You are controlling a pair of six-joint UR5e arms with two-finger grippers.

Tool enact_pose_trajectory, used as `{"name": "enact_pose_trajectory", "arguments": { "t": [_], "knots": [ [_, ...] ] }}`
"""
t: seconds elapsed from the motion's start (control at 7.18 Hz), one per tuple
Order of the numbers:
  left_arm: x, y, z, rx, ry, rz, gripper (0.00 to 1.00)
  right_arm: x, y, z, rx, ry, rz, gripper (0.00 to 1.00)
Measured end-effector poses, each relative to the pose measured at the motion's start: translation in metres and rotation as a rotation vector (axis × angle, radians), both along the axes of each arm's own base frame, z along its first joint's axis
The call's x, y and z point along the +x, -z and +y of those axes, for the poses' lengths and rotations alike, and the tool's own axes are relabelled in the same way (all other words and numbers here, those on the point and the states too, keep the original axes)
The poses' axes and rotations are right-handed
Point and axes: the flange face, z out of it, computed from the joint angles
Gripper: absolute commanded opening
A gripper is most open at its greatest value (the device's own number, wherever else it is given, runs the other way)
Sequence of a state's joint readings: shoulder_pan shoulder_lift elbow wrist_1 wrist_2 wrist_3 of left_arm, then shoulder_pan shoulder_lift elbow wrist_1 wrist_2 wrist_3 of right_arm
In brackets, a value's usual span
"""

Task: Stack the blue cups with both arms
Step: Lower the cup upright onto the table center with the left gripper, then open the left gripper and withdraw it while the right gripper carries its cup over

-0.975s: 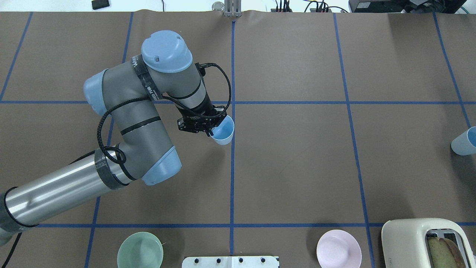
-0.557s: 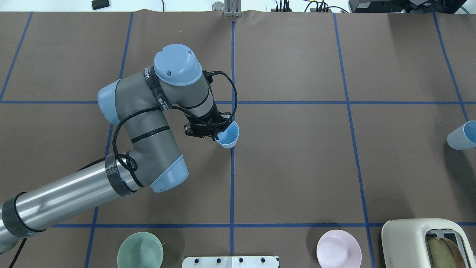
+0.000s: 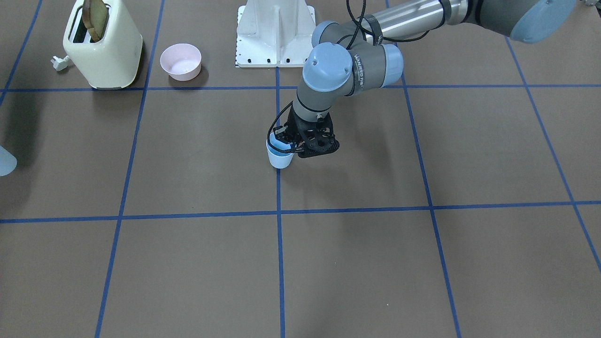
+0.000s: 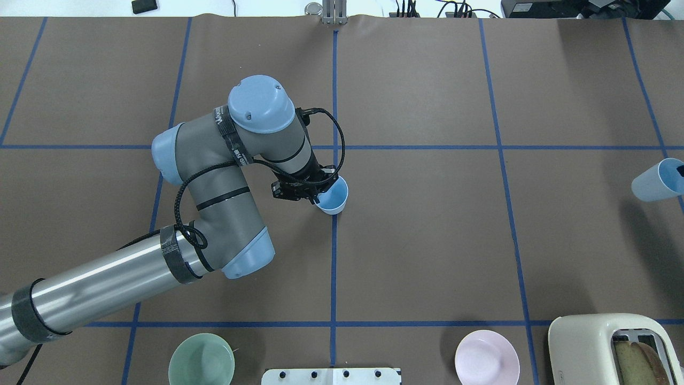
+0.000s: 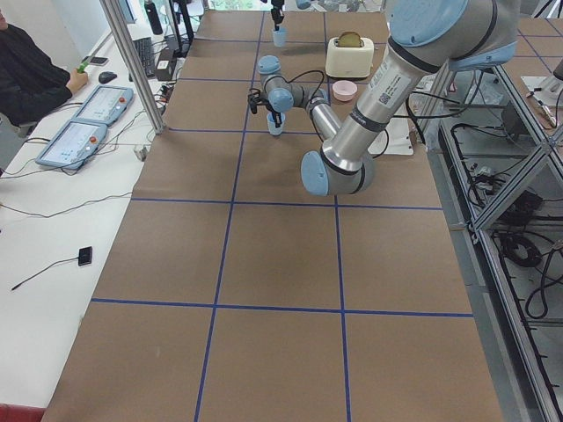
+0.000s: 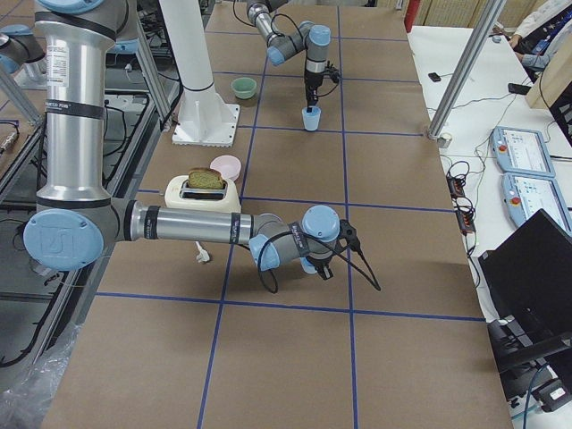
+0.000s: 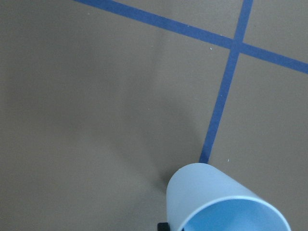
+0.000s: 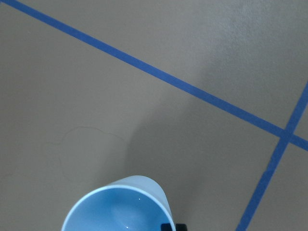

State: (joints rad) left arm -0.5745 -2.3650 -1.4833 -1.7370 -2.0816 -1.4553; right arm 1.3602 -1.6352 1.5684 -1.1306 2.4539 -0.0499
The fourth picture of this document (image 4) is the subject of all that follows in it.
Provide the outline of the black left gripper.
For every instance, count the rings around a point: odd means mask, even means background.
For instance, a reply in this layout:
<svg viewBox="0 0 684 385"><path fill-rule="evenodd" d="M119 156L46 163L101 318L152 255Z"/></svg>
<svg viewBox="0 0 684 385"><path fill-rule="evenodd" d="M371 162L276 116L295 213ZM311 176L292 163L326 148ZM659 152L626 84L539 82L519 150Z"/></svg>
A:
<svg viewBox="0 0 684 385"><path fill-rule="evenodd" d="M288 201L304 199L311 203L320 202L320 195L328 192L339 180L339 170L334 166L315 166L311 171L307 178L298 179L276 168L274 174L277 180L271 184L273 197Z"/></svg>

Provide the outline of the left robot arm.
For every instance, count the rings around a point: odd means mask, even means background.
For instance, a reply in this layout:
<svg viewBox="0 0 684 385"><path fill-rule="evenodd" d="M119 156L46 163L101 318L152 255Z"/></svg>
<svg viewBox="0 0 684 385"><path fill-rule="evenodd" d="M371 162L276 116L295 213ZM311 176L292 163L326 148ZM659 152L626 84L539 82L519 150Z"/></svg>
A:
<svg viewBox="0 0 684 385"><path fill-rule="evenodd" d="M179 187L174 223L111 254L2 297L2 368L40 344L125 307L222 271L237 279L268 265L275 249L243 168L261 164L276 181L276 199L318 204L339 180L339 163L323 166L311 146L310 116L280 81L242 79L227 102L152 141L152 159Z"/></svg>

